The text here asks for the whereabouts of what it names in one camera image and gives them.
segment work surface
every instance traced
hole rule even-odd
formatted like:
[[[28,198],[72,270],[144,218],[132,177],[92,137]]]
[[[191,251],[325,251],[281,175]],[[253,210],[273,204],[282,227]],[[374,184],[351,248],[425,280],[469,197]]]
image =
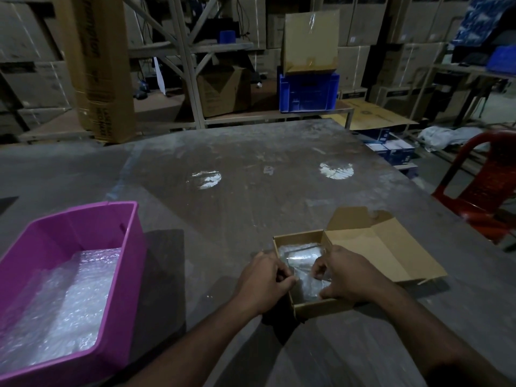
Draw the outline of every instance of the work surface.
[[[0,149],[0,163],[0,198],[19,197],[0,216],[1,253],[45,214],[102,200],[140,203],[149,253],[134,359],[229,299],[251,254],[272,248],[274,235],[323,228],[337,206],[366,205],[396,215],[447,270],[445,279],[412,288],[414,296],[516,379],[514,261],[330,119],[181,131],[110,147],[13,146]],[[284,346],[257,318],[206,385],[425,384],[369,305],[309,320]]]

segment magenta tub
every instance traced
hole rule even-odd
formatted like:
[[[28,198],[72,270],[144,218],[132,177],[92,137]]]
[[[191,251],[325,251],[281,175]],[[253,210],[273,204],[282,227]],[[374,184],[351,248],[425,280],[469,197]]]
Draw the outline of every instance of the magenta tub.
[[[18,316],[11,315],[13,308],[24,307],[17,305],[20,298],[26,298],[25,307],[29,307],[34,299],[27,293],[33,291],[33,297],[41,293],[41,288],[27,289],[39,272],[56,271],[86,250],[119,249],[119,254],[112,265],[113,280],[107,283],[107,301],[99,316],[94,344],[86,350],[4,372],[0,374],[0,386],[79,386],[108,377],[128,364],[146,255],[137,210],[137,202],[132,201],[70,208],[32,221],[10,247],[0,261],[3,334],[14,330],[23,318],[22,311]]]

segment red plastic chair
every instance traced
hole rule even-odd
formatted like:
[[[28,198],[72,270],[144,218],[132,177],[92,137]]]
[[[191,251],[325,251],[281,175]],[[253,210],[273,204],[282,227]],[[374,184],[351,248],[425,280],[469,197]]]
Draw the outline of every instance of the red plastic chair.
[[[444,195],[469,152],[482,143],[491,143],[485,164],[456,199]],[[497,244],[512,226],[495,219],[500,205],[516,189],[516,131],[487,131],[469,140],[459,151],[441,184],[433,192],[444,206],[461,216],[474,229]]]

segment blue patterned fabric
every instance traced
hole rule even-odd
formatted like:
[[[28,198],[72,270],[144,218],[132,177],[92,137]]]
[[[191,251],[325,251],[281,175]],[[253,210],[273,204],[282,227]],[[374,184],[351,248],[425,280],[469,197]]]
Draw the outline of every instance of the blue patterned fabric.
[[[471,0],[454,45],[480,46],[496,27],[501,14],[516,0]]]

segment clear plastic packaging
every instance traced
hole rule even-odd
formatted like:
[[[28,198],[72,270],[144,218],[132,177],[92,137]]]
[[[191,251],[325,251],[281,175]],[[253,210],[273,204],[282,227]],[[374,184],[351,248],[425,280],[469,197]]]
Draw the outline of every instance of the clear plastic packaging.
[[[324,253],[324,247],[318,243],[281,246],[278,248],[278,253],[280,254],[280,259],[299,278],[299,282],[291,291],[294,304],[318,300],[319,292],[331,284],[329,277],[319,280],[310,275],[315,260]]]
[[[81,251],[29,280],[0,318],[0,374],[95,344],[120,251]]]

